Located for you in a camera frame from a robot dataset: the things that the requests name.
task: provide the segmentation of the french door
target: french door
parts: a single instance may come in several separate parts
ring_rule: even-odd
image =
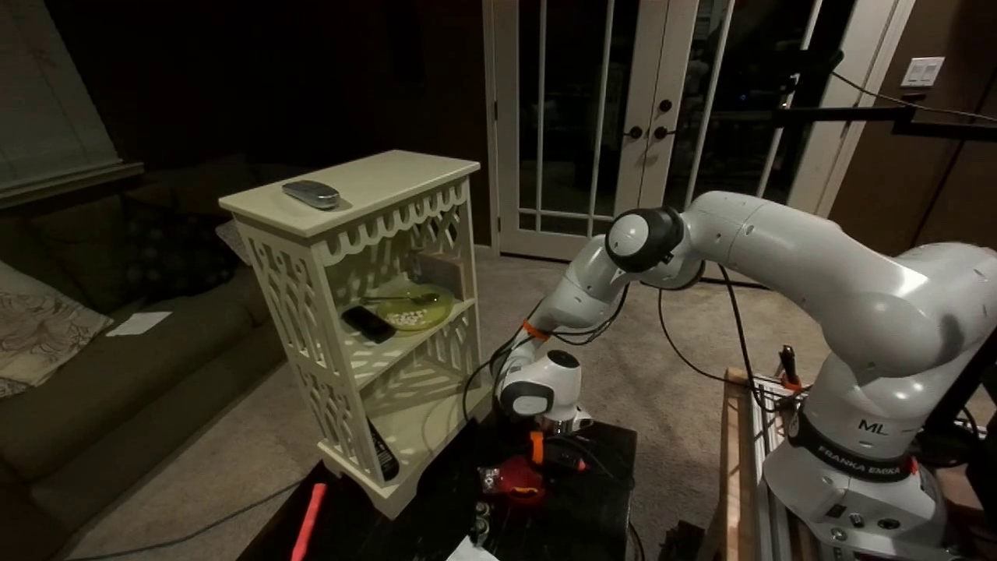
[[[868,105],[795,55],[841,49],[867,84],[905,3],[496,0],[500,250],[569,260],[623,211],[712,190],[826,216],[847,125],[772,111]]]

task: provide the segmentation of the couch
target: couch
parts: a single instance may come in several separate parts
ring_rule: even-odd
[[[41,386],[0,400],[4,559],[56,553],[284,356],[249,267],[194,296],[143,304],[124,291],[122,197],[223,215],[218,197],[260,179],[232,157],[142,183],[66,209],[0,217],[0,261],[21,273],[115,324],[138,310],[172,312],[140,335],[98,335]]]

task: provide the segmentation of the green plate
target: green plate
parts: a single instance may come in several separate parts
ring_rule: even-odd
[[[377,315],[399,331],[422,331],[442,323],[454,308],[454,294],[435,284],[415,284],[383,296],[419,296],[435,293],[433,303],[417,304],[410,300],[384,300],[377,306]]]

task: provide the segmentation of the light switch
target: light switch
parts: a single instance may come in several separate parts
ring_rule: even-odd
[[[941,63],[945,62],[945,57],[917,57],[910,59],[910,66],[907,73],[900,81],[902,88],[927,88],[934,85],[938,72],[941,71]]]

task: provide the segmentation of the beige carpet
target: beige carpet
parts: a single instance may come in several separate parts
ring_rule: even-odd
[[[483,351],[491,352],[557,283],[563,265],[479,253]],[[752,362],[772,372],[792,344],[802,377],[812,380],[828,352],[817,325],[788,300],[739,288]],[[639,434],[632,520],[648,558],[679,518],[705,526],[717,501],[721,384],[672,352],[658,327],[657,291],[634,285],[613,327],[587,347],[583,404],[599,419]],[[677,344],[702,368],[741,365],[725,289],[700,283],[666,293],[665,317]],[[993,408],[974,400],[978,418]],[[302,477],[318,461],[318,431],[290,375],[278,369],[114,508],[95,520],[61,559],[141,547],[192,532]],[[283,496],[194,540],[128,560],[234,559]]]

